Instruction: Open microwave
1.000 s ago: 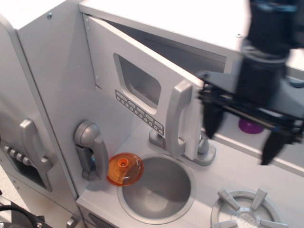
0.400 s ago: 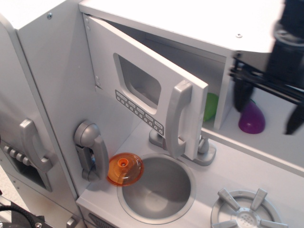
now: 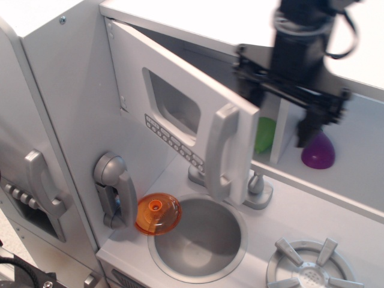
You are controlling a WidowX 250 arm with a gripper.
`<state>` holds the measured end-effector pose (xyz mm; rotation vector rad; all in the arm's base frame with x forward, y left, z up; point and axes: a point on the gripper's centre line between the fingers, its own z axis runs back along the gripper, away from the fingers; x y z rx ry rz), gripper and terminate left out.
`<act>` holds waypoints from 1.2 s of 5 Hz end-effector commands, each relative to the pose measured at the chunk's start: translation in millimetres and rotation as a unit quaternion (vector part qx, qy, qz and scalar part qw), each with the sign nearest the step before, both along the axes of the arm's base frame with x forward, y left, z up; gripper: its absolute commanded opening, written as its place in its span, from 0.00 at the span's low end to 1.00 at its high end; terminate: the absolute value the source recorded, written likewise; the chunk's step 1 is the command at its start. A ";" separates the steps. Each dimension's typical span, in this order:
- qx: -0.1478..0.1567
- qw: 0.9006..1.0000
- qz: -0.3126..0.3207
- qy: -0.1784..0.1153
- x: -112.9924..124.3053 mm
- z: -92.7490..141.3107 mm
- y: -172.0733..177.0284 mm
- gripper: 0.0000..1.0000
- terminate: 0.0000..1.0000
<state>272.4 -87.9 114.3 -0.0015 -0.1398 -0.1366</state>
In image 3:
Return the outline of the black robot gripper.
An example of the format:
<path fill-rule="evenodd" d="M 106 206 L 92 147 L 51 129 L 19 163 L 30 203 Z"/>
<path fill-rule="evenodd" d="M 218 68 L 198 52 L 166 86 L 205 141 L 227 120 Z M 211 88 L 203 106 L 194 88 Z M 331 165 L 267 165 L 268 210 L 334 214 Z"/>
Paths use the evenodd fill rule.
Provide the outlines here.
<path fill-rule="evenodd" d="M 256 45 L 240 44 L 234 74 L 238 93 L 262 107 L 265 91 L 306 110 L 298 124 L 298 148 L 305 148 L 323 123 L 337 123 L 351 91 L 327 71 L 324 58 L 339 60 L 351 53 L 330 53 L 329 39 L 337 15 L 351 24 L 351 1 L 281 1 L 273 16 L 273 48 L 261 53 Z"/>

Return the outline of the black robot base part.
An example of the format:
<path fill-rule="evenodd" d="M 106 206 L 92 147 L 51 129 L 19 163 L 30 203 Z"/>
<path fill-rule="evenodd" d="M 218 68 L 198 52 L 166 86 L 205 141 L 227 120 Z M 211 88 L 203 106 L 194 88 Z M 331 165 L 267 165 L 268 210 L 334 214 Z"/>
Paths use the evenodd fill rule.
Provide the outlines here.
<path fill-rule="evenodd" d="M 1 242 L 1 287 L 60 287 L 55 274 L 43 272 L 2 246 Z"/>

